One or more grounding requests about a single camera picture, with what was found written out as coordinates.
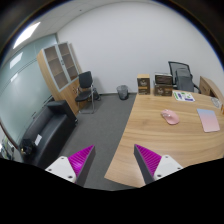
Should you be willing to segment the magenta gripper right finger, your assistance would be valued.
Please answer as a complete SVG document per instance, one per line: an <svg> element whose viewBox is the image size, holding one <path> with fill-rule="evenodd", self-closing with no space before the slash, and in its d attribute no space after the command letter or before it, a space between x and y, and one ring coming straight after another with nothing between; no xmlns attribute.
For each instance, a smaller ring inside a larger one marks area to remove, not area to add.
<svg viewBox="0 0 224 224"><path fill-rule="evenodd" d="M150 184L182 169L182 166L171 156L161 156L137 144L134 145L134 156L145 184Z"/></svg>

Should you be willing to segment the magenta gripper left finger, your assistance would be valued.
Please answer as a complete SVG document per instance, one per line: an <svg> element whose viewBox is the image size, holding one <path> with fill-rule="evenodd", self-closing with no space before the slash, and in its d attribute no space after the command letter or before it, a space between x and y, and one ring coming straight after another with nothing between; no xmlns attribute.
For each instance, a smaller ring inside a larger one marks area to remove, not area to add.
<svg viewBox="0 0 224 224"><path fill-rule="evenodd" d="M95 155L95 146L91 145L69 157L60 156L46 168L46 171L84 186Z"/></svg>

